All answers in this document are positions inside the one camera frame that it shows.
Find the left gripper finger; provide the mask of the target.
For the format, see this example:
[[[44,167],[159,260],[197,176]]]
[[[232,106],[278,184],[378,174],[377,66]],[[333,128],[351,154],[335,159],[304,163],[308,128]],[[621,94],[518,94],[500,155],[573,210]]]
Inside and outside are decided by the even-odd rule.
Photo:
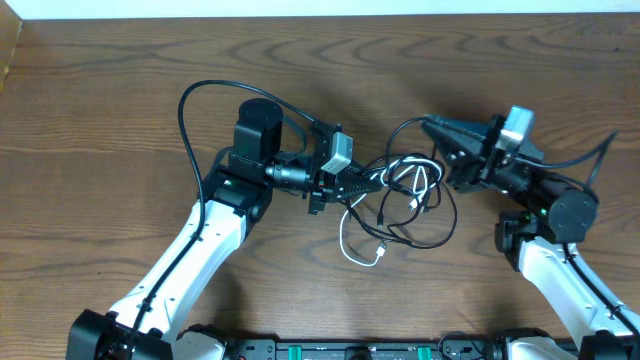
[[[337,184],[334,189],[327,193],[328,203],[337,203],[349,200],[353,197],[376,193],[382,189],[379,182],[362,182],[357,184]]]
[[[366,174],[366,169],[352,161],[339,173],[339,183],[343,188],[381,188],[379,180],[372,179],[372,175]]]

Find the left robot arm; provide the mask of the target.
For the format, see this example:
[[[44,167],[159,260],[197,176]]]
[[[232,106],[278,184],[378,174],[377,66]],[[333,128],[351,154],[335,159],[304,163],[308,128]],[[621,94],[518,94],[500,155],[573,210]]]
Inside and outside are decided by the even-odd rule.
[[[382,188],[353,161],[352,139],[312,125],[315,151],[280,149],[289,120],[283,102],[255,98],[239,107],[233,143],[219,152],[184,227],[147,275],[106,314],[85,310],[71,326],[69,359],[222,359],[225,342],[184,330],[187,315],[222,263],[246,240],[276,190],[302,194],[309,213]]]

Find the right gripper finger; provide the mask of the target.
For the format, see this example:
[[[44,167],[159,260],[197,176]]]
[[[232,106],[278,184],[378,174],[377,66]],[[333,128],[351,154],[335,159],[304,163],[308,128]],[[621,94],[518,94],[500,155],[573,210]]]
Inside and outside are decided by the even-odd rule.
[[[421,126],[442,155],[481,155],[489,134],[487,123],[443,116],[427,116]]]
[[[488,144],[473,143],[470,147],[456,143],[439,145],[449,173],[446,179],[458,193],[472,193],[488,189],[490,185],[483,176],[492,148]]]

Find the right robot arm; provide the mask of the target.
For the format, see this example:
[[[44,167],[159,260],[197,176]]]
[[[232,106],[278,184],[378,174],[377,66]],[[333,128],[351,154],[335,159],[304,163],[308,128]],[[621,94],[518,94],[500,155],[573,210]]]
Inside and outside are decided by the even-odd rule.
[[[639,316],[595,274],[577,248],[594,224],[600,205],[589,181],[562,169],[590,158],[601,160],[604,141],[576,159],[548,164],[530,141],[534,113],[513,107],[486,123],[429,116],[423,131],[449,167],[448,184],[459,193],[484,189],[500,192],[519,211],[503,212],[495,226],[495,245],[512,268],[544,296],[577,351],[562,349],[534,329],[498,337],[494,359],[636,359]]]

